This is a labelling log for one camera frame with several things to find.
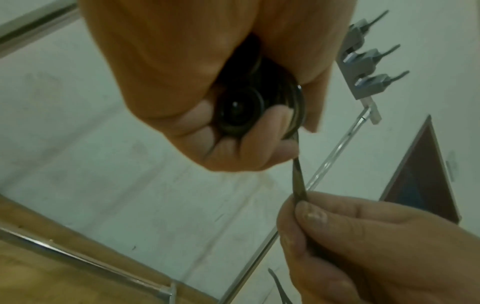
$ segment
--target wooden surface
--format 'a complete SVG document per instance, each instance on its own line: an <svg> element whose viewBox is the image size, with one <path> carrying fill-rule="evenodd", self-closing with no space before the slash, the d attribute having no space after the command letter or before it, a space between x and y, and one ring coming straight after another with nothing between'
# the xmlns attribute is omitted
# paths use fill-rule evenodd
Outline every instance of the wooden surface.
<svg viewBox="0 0 480 304"><path fill-rule="evenodd" d="M0 221L26 233L53 240L70 250L93 257L155 283L170 286L167 276L86 239L51 220L0 197ZM0 240L0 298L5 303L158 303L159 299L124 284L91 274L63 262ZM177 303L213 304L217 301L178 284Z"/></svg>

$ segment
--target metal tweezers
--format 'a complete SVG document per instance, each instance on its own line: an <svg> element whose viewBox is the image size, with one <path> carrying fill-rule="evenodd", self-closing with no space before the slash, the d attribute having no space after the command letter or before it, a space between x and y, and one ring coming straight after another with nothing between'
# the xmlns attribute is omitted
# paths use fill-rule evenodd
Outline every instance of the metal tweezers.
<svg viewBox="0 0 480 304"><path fill-rule="evenodd" d="M333 151L328 155L328 157L320 166L320 168L315 172L311 180L308 182L307 186L305 186L304 176L302 174L302 167L300 166L300 161L298 157L293 160L293 168L292 168L291 175L292 175L293 200L295 204L299 203L300 201L308 201L307 190L315 189L315 187L326 175L326 173L330 170L333 163L340 156L340 154L345 149L345 147L350 142L350 140L353 138L353 136L358 132L360 127L370 118L371 115L372 115L372 110L370 107L365 108L360 113L360 115L355 120L354 124L350 127L347 133L342 137L342 139L337 144L337 146L333 149ZM299 142L299 132L296 131L291 138ZM285 293L284 289L282 288L282 285L280 284L280 280L275 275L274 271L269 268L268 272L272 275L275 281L278 292L280 293L282 304L293 304L292 301L290 301L287 294Z"/></svg>

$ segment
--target hand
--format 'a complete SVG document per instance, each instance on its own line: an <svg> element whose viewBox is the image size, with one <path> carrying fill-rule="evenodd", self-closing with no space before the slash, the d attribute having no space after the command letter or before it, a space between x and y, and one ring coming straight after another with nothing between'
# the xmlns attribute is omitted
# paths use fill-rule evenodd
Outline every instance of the hand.
<svg viewBox="0 0 480 304"><path fill-rule="evenodd" d="M267 110L242 139L212 124L214 80L234 49L255 33L264 55L287 68L306 98L305 127L315 131L330 66L355 0L79 0L125 102L184 155L215 171L255 171L296 157L282 140L285 106Z"/></svg>
<svg viewBox="0 0 480 304"><path fill-rule="evenodd" d="M306 234L361 267L377 303L480 303L480 239L435 215L386 202L310 192L277 227L306 303L362 303L352 280L306 248Z"/></svg>

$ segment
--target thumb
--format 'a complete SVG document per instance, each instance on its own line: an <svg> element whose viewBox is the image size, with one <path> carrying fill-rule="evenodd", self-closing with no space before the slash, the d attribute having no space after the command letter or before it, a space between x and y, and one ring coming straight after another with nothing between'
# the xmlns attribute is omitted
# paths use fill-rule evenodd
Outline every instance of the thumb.
<svg viewBox="0 0 480 304"><path fill-rule="evenodd" d="M297 204L295 216L315 242L354 264L372 269L389 258L393 224L332 213L305 201Z"/></svg>

